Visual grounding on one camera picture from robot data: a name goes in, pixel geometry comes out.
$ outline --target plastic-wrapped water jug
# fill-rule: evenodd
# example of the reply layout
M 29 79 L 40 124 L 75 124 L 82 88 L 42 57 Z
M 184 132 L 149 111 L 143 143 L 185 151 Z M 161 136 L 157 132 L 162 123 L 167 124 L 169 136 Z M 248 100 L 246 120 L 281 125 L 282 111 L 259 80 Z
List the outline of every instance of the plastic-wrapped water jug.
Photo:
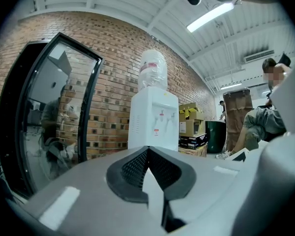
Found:
M 167 65 L 164 56 L 156 50 L 142 53 L 138 91 L 146 87 L 158 87 L 167 90 Z

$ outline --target sneaker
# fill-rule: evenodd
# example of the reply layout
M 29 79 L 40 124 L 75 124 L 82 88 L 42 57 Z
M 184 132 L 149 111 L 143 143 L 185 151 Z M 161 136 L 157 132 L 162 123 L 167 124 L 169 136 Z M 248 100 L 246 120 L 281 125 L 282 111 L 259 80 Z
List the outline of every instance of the sneaker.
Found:
M 227 152 L 224 152 L 224 153 L 221 153 L 221 154 L 216 155 L 215 158 L 216 159 L 223 159 L 223 160 L 225 160 L 229 156 L 231 156 L 231 153 L 227 151 Z

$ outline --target fluorescent light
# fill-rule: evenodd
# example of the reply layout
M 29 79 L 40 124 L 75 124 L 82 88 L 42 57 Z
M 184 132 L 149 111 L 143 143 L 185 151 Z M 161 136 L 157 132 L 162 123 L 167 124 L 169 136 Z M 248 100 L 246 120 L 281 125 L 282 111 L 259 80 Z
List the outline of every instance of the fluorescent light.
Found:
M 237 87 L 237 86 L 240 86 L 240 85 L 241 85 L 241 83 L 238 83 L 238 84 L 235 84 L 235 85 L 231 85 L 231 86 L 223 87 L 223 88 L 221 88 L 221 90 L 224 90 L 224 89 L 230 89 L 230 88 Z
M 206 24 L 207 22 L 211 21 L 212 19 L 234 9 L 233 3 L 225 3 L 221 6 L 216 7 L 212 11 L 209 11 L 207 14 L 203 15 L 201 18 L 194 21 L 192 24 L 187 26 L 187 29 L 190 32 L 194 32 L 197 28 L 201 27 L 202 25 Z

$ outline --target ceiling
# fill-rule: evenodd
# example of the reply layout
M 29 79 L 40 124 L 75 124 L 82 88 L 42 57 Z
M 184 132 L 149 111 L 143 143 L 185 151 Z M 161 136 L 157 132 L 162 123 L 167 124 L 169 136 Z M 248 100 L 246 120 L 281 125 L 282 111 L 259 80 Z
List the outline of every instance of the ceiling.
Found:
M 133 24 L 171 47 L 205 81 L 214 94 L 222 86 L 263 83 L 262 59 L 244 64 L 243 57 L 274 50 L 285 52 L 295 63 L 295 29 L 277 3 L 243 2 L 190 33 L 187 26 L 215 8 L 216 0 L 192 6 L 187 0 L 33 0 L 24 17 L 54 11 L 86 11 Z

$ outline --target air vent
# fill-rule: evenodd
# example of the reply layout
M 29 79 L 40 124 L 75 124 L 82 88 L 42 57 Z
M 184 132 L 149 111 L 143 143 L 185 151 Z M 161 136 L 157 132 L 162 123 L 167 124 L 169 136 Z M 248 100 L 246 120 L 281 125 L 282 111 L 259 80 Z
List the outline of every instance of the air vent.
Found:
M 252 62 L 252 61 L 255 61 L 258 59 L 263 59 L 265 57 L 272 56 L 273 54 L 274 54 L 274 50 L 267 50 L 264 52 L 260 52 L 260 53 L 256 53 L 253 55 L 246 56 L 246 57 L 244 57 L 244 61 L 245 61 L 245 63 L 249 63 L 249 62 Z

